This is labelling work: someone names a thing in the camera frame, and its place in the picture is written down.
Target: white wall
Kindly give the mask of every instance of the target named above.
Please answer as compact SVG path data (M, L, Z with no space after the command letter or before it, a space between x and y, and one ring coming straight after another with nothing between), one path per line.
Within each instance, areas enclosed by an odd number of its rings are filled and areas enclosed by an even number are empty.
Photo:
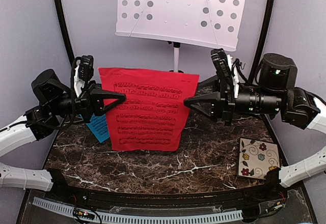
M293 58L296 86L326 98L326 0L276 0L266 52ZM326 145L326 135L272 121L289 163L302 160ZM319 223L326 223L326 175L305 181Z
M75 55L91 54L97 67L173 69L173 48L167 42L115 35L117 0L63 0L66 21ZM237 51L246 62L246 75L255 56L266 0L246 0ZM183 45L180 70L199 74L200 80L215 75L211 48Z
M69 62L53 0L0 0L0 128L38 105L31 82L53 68L69 80ZM0 158L17 167L40 169L52 137L19 148ZM0 188L0 222L16 223L24 195L21 189Z

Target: flower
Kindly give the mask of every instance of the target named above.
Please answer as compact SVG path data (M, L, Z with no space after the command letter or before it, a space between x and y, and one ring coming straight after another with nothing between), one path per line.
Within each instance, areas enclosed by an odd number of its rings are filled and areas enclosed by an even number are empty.
M266 148L266 144L262 143L260 146L259 146L259 149L262 150L262 151L265 151L267 148Z
M270 171L272 171L272 170L274 170L274 169L277 169L278 167L277 166L270 166L268 169L270 170Z
M242 157L244 158L244 160L249 160L249 155L248 154L243 154Z
M258 159L263 161L265 159L265 155L264 154L258 154Z
M244 175L244 176L249 176L249 169L245 169L245 168L243 168L242 169L242 171L241 171L241 173L242 173L242 175Z

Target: red flower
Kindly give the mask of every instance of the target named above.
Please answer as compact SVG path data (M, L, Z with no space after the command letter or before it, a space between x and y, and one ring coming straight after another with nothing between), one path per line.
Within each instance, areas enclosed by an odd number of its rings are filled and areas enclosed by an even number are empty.
M266 150L266 144L262 143L262 144L259 146L259 149L262 150L262 151L265 151L265 150Z
M242 169L241 173L244 176L249 176L249 174L250 174L249 169L245 169L245 168Z

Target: black pole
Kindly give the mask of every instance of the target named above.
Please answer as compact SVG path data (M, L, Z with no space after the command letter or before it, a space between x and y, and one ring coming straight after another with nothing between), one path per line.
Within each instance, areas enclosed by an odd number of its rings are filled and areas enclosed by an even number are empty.
M264 50L264 45L266 42L266 37L267 37L267 32L268 32L268 28L269 28L269 24L270 24L270 18L271 18L271 13L273 10L273 5L274 5L274 0L267 0L265 16L264 16L263 25L261 28L258 46L257 46L254 62L251 67L251 71L250 71L250 75L249 75L249 79L248 79L250 82L254 82L256 70L259 65L263 50Z
M58 21L59 21L59 25L60 25L60 29L61 29L61 35L62 35L63 41L65 43L69 62L70 62L70 64L72 64L73 60L75 59L75 56L73 54L73 50L72 50L72 46L71 46L71 42L70 42L70 38L69 38L69 34L68 34L67 24L66 24L66 20L65 20L65 14L63 11L61 0L55 0L55 5L56 5Z

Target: yellow flower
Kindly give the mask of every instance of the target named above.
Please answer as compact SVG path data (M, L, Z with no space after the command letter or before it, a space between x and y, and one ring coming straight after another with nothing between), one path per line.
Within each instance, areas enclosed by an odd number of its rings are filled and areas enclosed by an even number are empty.
M277 168L278 168L277 166L271 166L268 169L271 171L271 170L274 170L274 169L277 169Z
M249 160L249 155L248 154L243 154L242 157L244 158L244 160Z

